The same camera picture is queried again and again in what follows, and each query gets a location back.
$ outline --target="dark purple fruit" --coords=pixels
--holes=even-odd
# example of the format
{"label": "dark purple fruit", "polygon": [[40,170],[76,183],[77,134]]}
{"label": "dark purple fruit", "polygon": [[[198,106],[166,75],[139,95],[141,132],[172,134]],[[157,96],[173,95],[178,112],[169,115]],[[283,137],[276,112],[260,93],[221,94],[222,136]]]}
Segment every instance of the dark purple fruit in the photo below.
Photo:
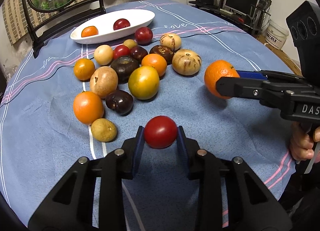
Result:
{"label": "dark purple fruit", "polygon": [[130,50],[130,56],[136,60],[138,60],[139,64],[141,64],[142,59],[148,54],[148,51],[141,46],[134,46]]}
{"label": "dark purple fruit", "polygon": [[170,65],[172,63],[172,58],[174,56],[172,50],[169,47],[163,45],[157,45],[151,48],[150,54],[161,55],[167,61],[167,65]]}
{"label": "dark purple fruit", "polygon": [[132,110],[133,97],[125,91],[115,90],[107,95],[106,105],[120,115],[127,115]]}
{"label": "dark purple fruit", "polygon": [[128,55],[121,56],[112,61],[111,66],[118,75],[120,83],[126,83],[134,70],[140,67],[136,59]]}

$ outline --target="blue tablecloth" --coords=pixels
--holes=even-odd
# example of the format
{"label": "blue tablecloth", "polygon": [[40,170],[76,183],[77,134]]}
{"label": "blue tablecloth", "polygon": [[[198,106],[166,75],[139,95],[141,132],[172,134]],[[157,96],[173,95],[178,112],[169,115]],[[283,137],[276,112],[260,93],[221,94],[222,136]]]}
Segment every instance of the blue tablecloth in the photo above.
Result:
{"label": "blue tablecloth", "polygon": [[[168,66],[155,100],[135,100],[132,113],[126,117],[106,108],[106,118],[117,125],[119,135],[112,143],[101,143],[92,139],[88,126],[75,118],[72,109],[74,97],[89,90],[89,83],[75,78],[72,66],[79,58],[91,58],[97,45],[74,43],[71,32],[67,32],[51,39],[37,59],[29,53],[9,82],[0,108],[0,191],[21,221],[28,223],[42,199],[79,157],[105,156],[157,115],[172,118],[184,127],[187,137],[217,157],[243,157],[279,199],[294,172],[286,147],[290,122],[282,120],[278,110],[261,106],[256,100],[216,98],[204,86],[204,72],[218,59],[232,63],[237,70],[291,73],[289,68],[256,39],[204,11],[168,0],[148,0],[113,6],[107,12],[129,8],[156,14],[150,25],[156,39],[166,32],[181,37],[198,34],[183,38],[182,48],[201,56],[199,74],[182,77]],[[108,44],[115,47],[123,40]],[[128,91],[127,84],[119,88]],[[163,150],[146,145],[137,177],[123,181],[131,231],[193,229],[198,183],[186,179],[176,157],[175,144]],[[94,225],[97,217],[95,206]]]}

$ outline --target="speaker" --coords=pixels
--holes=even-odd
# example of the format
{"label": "speaker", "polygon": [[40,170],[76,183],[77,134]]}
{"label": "speaker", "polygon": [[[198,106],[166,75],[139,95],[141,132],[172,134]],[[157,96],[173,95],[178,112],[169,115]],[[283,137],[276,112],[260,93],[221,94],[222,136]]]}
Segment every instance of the speaker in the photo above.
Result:
{"label": "speaker", "polygon": [[305,1],[286,19],[298,50],[302,75],[320,87],[320,8]]}

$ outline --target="blue gripper pad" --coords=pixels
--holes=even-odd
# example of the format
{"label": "blue gripper pad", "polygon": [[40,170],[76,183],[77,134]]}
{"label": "blue gripper pad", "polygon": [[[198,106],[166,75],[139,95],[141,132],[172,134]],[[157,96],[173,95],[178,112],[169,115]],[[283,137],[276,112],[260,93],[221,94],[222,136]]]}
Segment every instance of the blue gripper pad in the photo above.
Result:
{"label": "blue gripper pad", "polygon": [[180,161],[182,163],[183,169],[185,170],[186,175],[189,175],[189,158],[188,158],[188,152],[185,146],[185,134],[183,130],[181,129],[182,127],[178,127],[178,136],[177,136],[177,149],[178,149],[178,155],[180,158]]}
{"label": "blue gripper pad", "polygon": [[138,172],[141,156],[144,147],[144,128],[142,126],[139,127],[137,135],[135,137],[136,141],[136,149],[133,154],[133,162],[132,162],[132,174],[135,176]]}
{"label": "blue gripper pad", "polygon": [[261,74],[260,72],[251,72],[251,71],[237,71],[237,72],[241,78],[268,80],[268,78],[263,74]]}

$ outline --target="computer monitor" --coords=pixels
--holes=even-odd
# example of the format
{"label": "computer monitor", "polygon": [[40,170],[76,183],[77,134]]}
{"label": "computer monitor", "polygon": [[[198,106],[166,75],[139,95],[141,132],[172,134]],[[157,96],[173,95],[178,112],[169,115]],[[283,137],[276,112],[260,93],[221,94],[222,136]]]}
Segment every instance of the computer monitor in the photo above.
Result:
{"label": "computer monitor", "polygon": [[226,0],[225,6],[236,11],[239,14],[254,17],[256,9],[251,5],[257,6],[258,3],[259,0]]}

